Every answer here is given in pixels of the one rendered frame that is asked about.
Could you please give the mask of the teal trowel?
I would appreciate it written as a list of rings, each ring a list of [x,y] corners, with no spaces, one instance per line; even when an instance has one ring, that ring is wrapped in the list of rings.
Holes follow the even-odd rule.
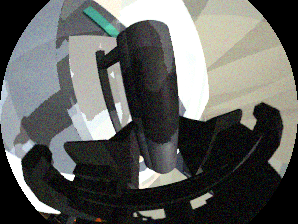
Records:
[[[120,32],[116,31],[116,28],[114,28],[112,24],[106,22],[104,16],[101,16],[96,10],[93,10],[93,7],[86,7],[86,10],[82,12],[84,12],[84,15],[88,16],[93,23],[96,23],[97,26],[100,27],[100,30],[108,34],[109,37],[117,37],[117,35],[120,35]]]

